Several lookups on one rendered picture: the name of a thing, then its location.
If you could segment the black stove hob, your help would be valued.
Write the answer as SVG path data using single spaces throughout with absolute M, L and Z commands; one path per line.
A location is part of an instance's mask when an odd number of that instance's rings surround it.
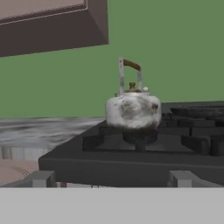
M 58 182 L 91 186 L 166 187 L 169 171 L 190 171 L 224 186 L 224 116 L 192 119 L 163 105 L 154 133 L 138 135 L 105 122 L 56 146 L 38 159 Z

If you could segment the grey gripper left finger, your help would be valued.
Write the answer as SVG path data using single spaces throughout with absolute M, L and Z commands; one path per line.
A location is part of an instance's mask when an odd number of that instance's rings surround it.
M 54 171 L 34 171 L 22 180 L 11 182 L 3 187 L 55 187 Z

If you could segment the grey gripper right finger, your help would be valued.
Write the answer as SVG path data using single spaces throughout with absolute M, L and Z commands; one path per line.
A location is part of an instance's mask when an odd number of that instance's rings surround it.
M 169 187 L 221 187 L 221 185 L 204 180 L 191 171 L 169 171 Z

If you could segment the brown wall cupboard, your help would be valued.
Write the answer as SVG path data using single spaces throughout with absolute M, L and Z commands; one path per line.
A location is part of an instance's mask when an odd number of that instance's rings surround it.
M 108 42 L 108 0 L 0 0 L 0 57 Z

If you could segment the white metal kettle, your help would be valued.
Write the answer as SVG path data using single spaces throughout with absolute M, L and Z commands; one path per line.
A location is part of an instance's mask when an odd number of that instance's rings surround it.
M 162 120 L 161 101 L 143 87 L 142 68 L 137 63 L 120 57 L 119 91 L 105 105 L 107 125 L 124 130 L 156 129 Z M 124 87 L 124 67 L 137 70 L 137 83 Z

